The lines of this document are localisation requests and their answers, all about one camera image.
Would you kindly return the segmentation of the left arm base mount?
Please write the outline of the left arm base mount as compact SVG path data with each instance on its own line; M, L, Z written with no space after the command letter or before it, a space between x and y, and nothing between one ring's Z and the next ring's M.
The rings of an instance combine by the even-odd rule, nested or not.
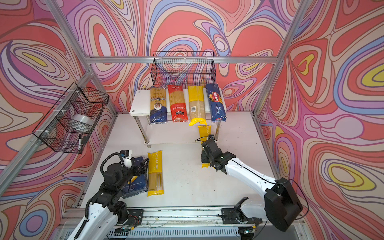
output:
M116 232L130 232L140 226L143 221L143 209L128 210L128 215L122 224L117 224Z

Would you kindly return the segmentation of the yellow clear spaghetti bag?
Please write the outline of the yellow clear spaghetti bag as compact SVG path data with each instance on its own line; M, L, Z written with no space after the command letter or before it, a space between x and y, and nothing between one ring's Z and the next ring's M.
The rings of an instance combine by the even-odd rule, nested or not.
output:
M207 125L203 87L188 86L188 93L191 118L189 126Z

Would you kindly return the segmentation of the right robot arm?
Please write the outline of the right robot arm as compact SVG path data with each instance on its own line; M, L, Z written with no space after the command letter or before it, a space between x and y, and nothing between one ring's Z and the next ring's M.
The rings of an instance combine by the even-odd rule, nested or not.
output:
M285 232L298 220L303 210L292 180L275 179L264 175L243 163L230 152L222 152L214 136L202 141L202 162L209 163L217 172L238 179L264 198L263 204L254 204L243 198L238 206L235 219L267 219L276 229Z

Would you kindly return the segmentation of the clear blue Ankara spaghetti bag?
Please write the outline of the clear blue Ankara spaghetti bag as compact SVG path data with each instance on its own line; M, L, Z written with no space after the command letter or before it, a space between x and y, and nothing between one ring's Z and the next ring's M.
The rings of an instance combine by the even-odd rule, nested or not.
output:
M150 125L164 124L168 121L166 89L155 88L150 89Z

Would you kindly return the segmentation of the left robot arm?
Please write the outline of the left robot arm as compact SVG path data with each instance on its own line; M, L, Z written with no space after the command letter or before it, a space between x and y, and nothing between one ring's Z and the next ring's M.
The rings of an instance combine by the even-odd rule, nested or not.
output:
M127 204L120 201L123 188L133 177L147 173L145 164L126 167L114 163L102 173L104 182L86 203L85 216L68 237L69 240L103 240L115 226L118 233L128 233L142 223L143 210L130 213Z

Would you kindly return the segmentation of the blue Barilla spaghetti bag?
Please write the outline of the blue Barilla spaghetti bag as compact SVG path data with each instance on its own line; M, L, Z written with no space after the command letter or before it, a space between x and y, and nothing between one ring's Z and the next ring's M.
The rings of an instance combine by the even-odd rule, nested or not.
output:
M209 100L212 122L225 122L227 119L226 110L224 108L224 100L220 93L218 84L207 84L206 92Z

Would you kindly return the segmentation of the red spaghetti bag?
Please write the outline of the red spaghetti bag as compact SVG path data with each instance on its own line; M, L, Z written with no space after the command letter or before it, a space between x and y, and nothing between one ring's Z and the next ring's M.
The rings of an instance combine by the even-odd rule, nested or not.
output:
M172 121L187 122L188 114L182 86L168 85Z

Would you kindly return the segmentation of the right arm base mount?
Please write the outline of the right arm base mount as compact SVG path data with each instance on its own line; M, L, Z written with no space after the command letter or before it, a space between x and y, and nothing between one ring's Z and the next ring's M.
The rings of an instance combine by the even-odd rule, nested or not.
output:
M245 216L245 214L241 211L240 208L222 208L221 214L218 214L218 217L220 217L223 221L223 224L229 225L229 224L252 224L252 225L260 225L263 223L262 219L259 218L248 218Z

